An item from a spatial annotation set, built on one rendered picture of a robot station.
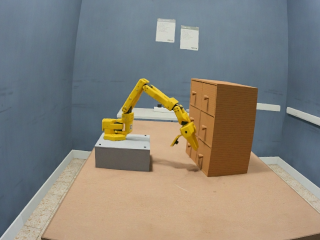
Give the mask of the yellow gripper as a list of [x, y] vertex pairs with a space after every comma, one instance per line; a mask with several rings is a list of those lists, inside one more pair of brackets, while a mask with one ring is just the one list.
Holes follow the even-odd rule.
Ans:
[[[197, 132], [196, 130], [196, 126], [193, 125], [194, 122], [191, 123], [187, 123], [185, 125], [183, 125], [179, 130], [180, 130], [180, 134], [174, 139], [174, 141], [172, 142], [172, 144], [170, 146], [174, 146], [175, 144], [177, 145], [179, 143], [179, 141], [177, 141], [177, 139], [181, 136], [183, 136], [191, 145], [191, 147], [197, 151], [197, 149], [199, 148], [199, 144], [196, 138], [195, 133]], [[174, 144], [173, 144], [174, 143]]]

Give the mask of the brown chest of drawers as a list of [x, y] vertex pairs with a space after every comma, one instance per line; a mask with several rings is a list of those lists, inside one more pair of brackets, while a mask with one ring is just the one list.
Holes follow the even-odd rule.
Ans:
[[[193, 80], [202, 82], [200, 108], [191, 104]], [[247, 174], [254, 137], [258, 88], [204, 80], [191, 78], [189, 108], [194, 106], [200, 109], [198, 135], [195, 135], [198, 137], [197, 142], [201, 139], [210, 147], [207, 174], [196, 163], [198, 149], [195, 161], [186, 152], [187, 140], [185, 152], [207, 177]], [[216, 85], [214, 115], [201, 109], [203, 83]], [[199, 137], [202, 111], [214, 117], [211, 146]]]

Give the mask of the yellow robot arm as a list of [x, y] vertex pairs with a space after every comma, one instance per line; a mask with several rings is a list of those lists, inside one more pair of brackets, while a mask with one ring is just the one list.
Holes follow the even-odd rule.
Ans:
[[[183, 109], [182, 105], [178, 104], [178, 101], [174, 98], [168, 98], [157, 88], [149, 84], [146, 79], [140, 79], [126, 100], [122, 107], [121, 119], [104, 119], [104, 140], [109, 141], [122, 141], [126, 140], [126, 136], [133, 131], [134, 112], [132, 112], [134, 106], [139, 100], [142, 92], [147, 93], [149, 96], [161, 103], [169, 111], [174, 111], [180, 125], [186, 125], [191, 120]], [[168, 99], [168, 100], [167, 100]], [[124, 129], [125, 124], [125, 130]], [[120, 135], [121, 134], [121, 135]]]

